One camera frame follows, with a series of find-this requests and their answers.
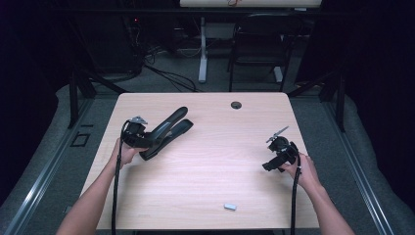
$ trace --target black wire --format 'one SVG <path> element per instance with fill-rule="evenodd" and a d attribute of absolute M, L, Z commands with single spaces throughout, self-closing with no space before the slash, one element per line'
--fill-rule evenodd
<path fill-rule="evenodd" d="M 176 85 L 181 86 L 183 88 L 186 88 L 186 89 L 188 89 L 192 92 L 201 92 L 202 91 L 202 90 L 200 90 L 196 87 L 195 83 L 191 79 L 189 79 L 189 78 L 187 78 L 183 75 L 173 73 L 173 72 L 169 72 L 169 71 L 159 70 L 159 69 L 150 67 L 148 65 L 144 65 L 144 68 L 147 68 L 150 71 L 153 71 L 153 72 L 157 73 L 158 75 L 164 77 L 165 79 L 170 81 L 171 84 L 173 84 L 176 87 L 176 89 L 180 92 L 181 92 L 181 90 Z M 186 81 L 188 81 L 188 83 L 190 83 L 190 85 L 182 82 L 181 80 L 179 80 L 179 78 L 185 79 Z"/>
<path fill-rule="evenodd" d="M 113 235 L 116 235 L 116 231 L 115 231 L 115 225 L 116 225 L 116 196 L 118 194 L 118 177 L 119 177 L 119 168 L 120 168 L 120 164 L 121 164 L 121 154 L 122 154 L 122 137 L 123 137 L 123 133 L 124 133 L 124 129 L 125 126 L 129 123 L 130 121 L 127 120 L 124 125 L 122 126 L 121 129 L 121 134 L 119 136 L 119 148 L 118 148 L 118 155 L 116 156 L 116 167 L 115 167 L 115 179 L 114 179 L 114 197 L 113 197 L 113 214 L 112 214 L 112 221 L 111 221 L 111 230 Z"/>
<path fill-rule="evenodd" d="M 301 174 L 301 160 L 300 156 L 297 156 L 297 170 L 294 177 L 293 183 L 293 195 L 291 200 L 291 235 L 296 234 L 296 196 L 297 196 L 297 185 L 299 184 L 299 178 Z"/>
<path fill-rule="evenodd" d="M 126 73 L 125 75 L 123 75 L 121 77 L 117 77 L 117 78 L 105 78 L 105 80 L 110 81 L 112 83 L 118 83 L 118 82 L 122 82 L 122 81 L 126 81 L 126 80 L 131 80 L 134 77 L 136 77 L 137 75 L 138 75 L 137 72 L 129 72 L 129 73 Z M 89 78 L 89 80 L 91 82 L 100 83 L 98 81 L 95 81 L 93 78 Z"/>

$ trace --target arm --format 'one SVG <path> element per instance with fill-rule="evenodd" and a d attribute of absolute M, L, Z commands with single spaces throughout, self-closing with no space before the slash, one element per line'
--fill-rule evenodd
<path fill-rule="evenodd" d="M 300 154 L 300 158 L 301 175 L 299 185 L 305 190 L 314 206 L 321 234 L 354 234 L 353 230 L 336 209 L 326 189 L 321 185 L 311 157 Z M 280 167 L 294 177 L 297 162 L 294 164 L 283 164 Z"/>
<path fill-rule="evenodd" d="M 100 175 L 76 201 L 72 209 L 70 209 L 69 213 L 64 218 L 64 221 L 61 223 L 57 234 L 95 234 L 110 185 L 115 176 L 118 149 L 119 139 L 116 140 L 110 160 L 105 165 Z M 141 151 L 145 151 L 145 149 L 133 149 L 128 145 L 123 144 L 120 168 L 131 163 L 134 155 Z"/>

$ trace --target small white object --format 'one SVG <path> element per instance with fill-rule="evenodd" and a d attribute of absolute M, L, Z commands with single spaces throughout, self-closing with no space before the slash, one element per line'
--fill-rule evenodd
<path fill-rule="evenodd" d="M 236 210 L 236 206 L 233 204 L 225 204 L 223 205 L 224 208 L 226 208 L 227 210 L 231 210 L 231 211 L 235 211 Z"/>

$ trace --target wooden table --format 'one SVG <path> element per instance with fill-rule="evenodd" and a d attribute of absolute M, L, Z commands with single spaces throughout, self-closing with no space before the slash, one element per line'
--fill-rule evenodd
<path fill-rule="evenodd" d="M 239 110 L 231 103 L 242 104 Z M 157 156 L 137 155 L 120 172 L 117 229 L 289 228 L 293 179 L 262 164 L 275 157 L 266 140 L 277 130 L 306 153 L 284 93 L 135 93 L 115 105 L 83 191 L 107 163 L 123 123 L 141 116 L 152 131 L 178 108 L 194 126 Z M 113 188 L 98 229 L 111 229 Z M 226 210 L 224 204 L 237 206 Z M 318 227 L 312 204 L 298 189 L 297 227 Z"/>

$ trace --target forearm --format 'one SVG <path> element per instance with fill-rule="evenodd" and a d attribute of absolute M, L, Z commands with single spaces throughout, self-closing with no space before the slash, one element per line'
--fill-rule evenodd
<path fill-rule="evenodd" d="M 354 234 L 323 186 L 307 189 L 306 192 L 317 213 L 321 234 Z"/>
<path fill-rule="evenodd" d="M 57 234 L 95 234 L 114 175 L 115 166 L 109 162 L 73 205 Z"/>

